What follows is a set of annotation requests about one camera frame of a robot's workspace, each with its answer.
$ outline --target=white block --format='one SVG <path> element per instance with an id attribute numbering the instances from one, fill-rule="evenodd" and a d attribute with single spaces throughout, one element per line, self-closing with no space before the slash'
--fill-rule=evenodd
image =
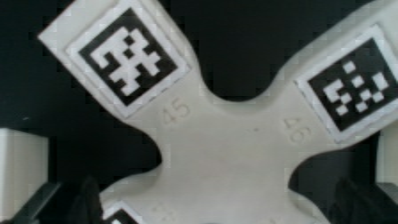
<path id="1" fill-rule="evenodd" d="M 14 217 L 46 179 L 46 138 L 0 129 L 0 222 Z"/>

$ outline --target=black object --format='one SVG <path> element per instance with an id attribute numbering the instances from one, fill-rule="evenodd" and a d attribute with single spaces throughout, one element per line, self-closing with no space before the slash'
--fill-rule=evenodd
<path id="1" fill-rule="evenodd" d="M 328 218 L 332 224 L 398 224 L 398 205 L 375 184 L 341 179 Z"/>
<path id="2" fill-rule="evenodd" d="M 92 178 L 82 187 L 46 183 L 10 221 L 2 224 L 103 224 L 99 190 Z"/>

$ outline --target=white surface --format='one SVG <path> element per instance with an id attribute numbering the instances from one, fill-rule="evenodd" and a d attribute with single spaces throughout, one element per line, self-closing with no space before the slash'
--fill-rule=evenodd
<path id="1" fill-rule="evenodd" d="M 0 129 L 0 222 L 10 219 L 48 178 L 48 140 Z"/>
<path id="2" fill-rule="evenodd" d="M 369 30 L 380 29 L 375 35 L 382 33 L 380 41 L 385 38 L 396 54 L 398 1 L 376 1 L 353 13 L 291 58 L 263 95 L 245 103 L 225 102 L 209 93 L 181 31 L 158 2 L 140 1 L 190 72 L 129 117 L 119 113 L 101 86 L 85 80 L 66 51 L 115 5 L 115 0 L 78 0 L 39 36 L 98 102 L 149 134 L 161 151 L 158 174 L 126 178 L 105 190 L 105 211 L 122 201 L 147 224 L 327 223 L 313 203 L 291 194 L 291 173 L 309 156 L 355 144 L 394 122 L 398 113 L 385 112 L 376 122 L 336 138 L 295 80 L 353 40 L 373 34 Z"/>

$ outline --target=white plastic part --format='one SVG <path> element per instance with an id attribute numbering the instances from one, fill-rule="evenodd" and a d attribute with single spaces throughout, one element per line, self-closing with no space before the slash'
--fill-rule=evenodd
<path id="1" fill-rule="evenodd" d="M 353 145 L 396 121 L 398 95 L 385 94 L 398 85 L 396 12 L 394 0 L 366 5 L 291 58 L 261 96 L 231 103 L 206 89 L 192 47 L 158 2 L 74 1 L 39 38 L 108 112 L 149 134 L 163 157 L 158 170 L 105 190 L 105 218 L 128 206 L 138 224 L 327 223 L 288 181 L 313 155 Z M 135 30 L 149 34 L 142 45 L 122 39 L 135 36 L 142 43 Z M 357 62 L 369 55 L 380 59 L 366 62 L 371 68 Z M 149 81 L 137 96 L 138 78 L 153 80 L 153 69 L 170 68 L 158 59 L 174 62 L 177 72 Z"/>
<path id="2" fill-rule="evenodd" d="M 46 138 L 0 129 L 0 222 L 14 217 L 46 180 Z"/>

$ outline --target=black background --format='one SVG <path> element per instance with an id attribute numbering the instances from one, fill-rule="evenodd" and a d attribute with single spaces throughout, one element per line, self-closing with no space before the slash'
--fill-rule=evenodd
<path id="1" fill-rule="evenodd" d="M 368 0 L 161 0 L 188 36 L 215 94 L 250 99 L 289 57 Z M 37 34 L 71 0 L 2 0 L 0 126 L 51 139 L 51 180 L 87 175 L 101 188 L 160 163 L 156 145 L 103 111 Z M 323 211 L 336 181 L 373 181 L 376 137 L 302 164 L 291 188 Z"/>

